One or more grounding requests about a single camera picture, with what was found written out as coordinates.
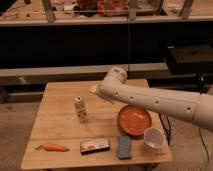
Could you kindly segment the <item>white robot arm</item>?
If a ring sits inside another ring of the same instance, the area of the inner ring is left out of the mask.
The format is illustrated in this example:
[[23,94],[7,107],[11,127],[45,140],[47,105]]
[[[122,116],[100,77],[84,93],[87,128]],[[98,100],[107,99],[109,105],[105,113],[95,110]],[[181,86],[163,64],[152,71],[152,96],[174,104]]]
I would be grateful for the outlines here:
[[161,113],[213,132],[213,95],[126,84],[127,72],[112,67],[89,91],[108,101],[116,100]]

